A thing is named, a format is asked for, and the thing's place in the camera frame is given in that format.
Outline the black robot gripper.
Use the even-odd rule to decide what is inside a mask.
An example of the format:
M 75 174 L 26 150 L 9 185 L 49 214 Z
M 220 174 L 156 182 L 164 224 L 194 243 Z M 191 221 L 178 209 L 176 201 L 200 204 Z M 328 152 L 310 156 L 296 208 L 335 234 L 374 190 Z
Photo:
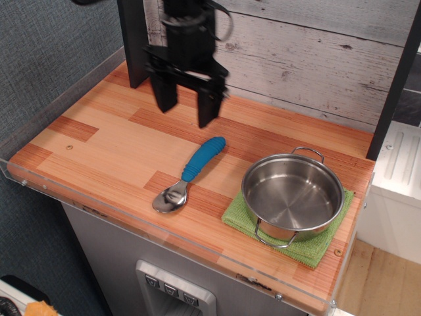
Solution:
M 197 92 L 199 128 L 219 115 L 229 72 L 213 57 L 216 51 L 214 19 L 168 19 L 167 45 L 148 45 L 147 70 L 159 109 L 165 113 L 178 103 L 177 87 Z

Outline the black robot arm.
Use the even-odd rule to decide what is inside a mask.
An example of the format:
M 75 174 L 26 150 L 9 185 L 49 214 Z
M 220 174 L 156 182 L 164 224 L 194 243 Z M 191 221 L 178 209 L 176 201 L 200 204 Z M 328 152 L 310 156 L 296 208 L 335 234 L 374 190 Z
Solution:
M 229 72 L 213 55 L 219 41 L 216 12 L 230 12 L 214 1 L 165 1 L 163 9 L 167 45 L 145 49 L 157 105 L 165 113 L 178 104 L 178 86 L 193 90 L 204 128 L 218 117 L 226 93 Z

